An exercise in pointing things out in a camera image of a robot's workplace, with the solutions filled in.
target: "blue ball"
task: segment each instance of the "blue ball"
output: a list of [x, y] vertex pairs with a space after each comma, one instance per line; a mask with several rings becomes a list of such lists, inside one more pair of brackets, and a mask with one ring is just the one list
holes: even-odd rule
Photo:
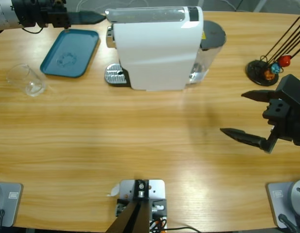
[[280, 65], [276, 62], [271, 65], [271, 73], [278, 74], [281, 71]]

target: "clear glass cup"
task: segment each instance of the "clear glass cup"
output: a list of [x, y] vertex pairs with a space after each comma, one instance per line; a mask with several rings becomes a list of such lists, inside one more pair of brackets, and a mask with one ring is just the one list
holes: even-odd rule
[[45, 83], [27, 64], [20, 64], [11, 68], [6, 79], [8, 83], [19, 88], [28, 96], [38, 96], [46, 89]]

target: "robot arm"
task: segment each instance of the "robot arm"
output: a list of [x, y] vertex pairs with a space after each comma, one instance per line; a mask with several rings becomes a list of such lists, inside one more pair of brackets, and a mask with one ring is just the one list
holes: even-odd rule
[[34, 27], [69, 28], [73, 24], [96, 24], [106, 17], [95, 12], [67, 11], [66, 0], [0, 0], [0, 30]]

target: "gray mount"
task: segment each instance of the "gray mount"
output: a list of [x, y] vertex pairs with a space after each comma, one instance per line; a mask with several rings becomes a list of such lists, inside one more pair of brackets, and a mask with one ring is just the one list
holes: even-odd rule
[[300, 180], [297, 182], [269, 183], [267, 194], [271, 203], [273, 218], [279, 228], [287, 228], [279, 220], [286, 215], [294, 225], [300, 225]]
[[0, 209], [5, 211], [2, 226], [11, 227], [14, 224], [21, 192], [20, 183], [0, 183]]

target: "black stand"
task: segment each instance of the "black stand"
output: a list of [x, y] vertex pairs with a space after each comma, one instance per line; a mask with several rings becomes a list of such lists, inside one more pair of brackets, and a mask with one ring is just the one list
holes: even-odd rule
[[275, 78], [272, 80], [266, 80], [264, 76], [264, 72], [267, 69], [267, 62], [261, 60], [255, 60], [249, 62], [245, 68], [245, 72], [250, 80], [254, 83], [262, 86], [271, 86], [277, 83], [278, 74], [275, 75]]

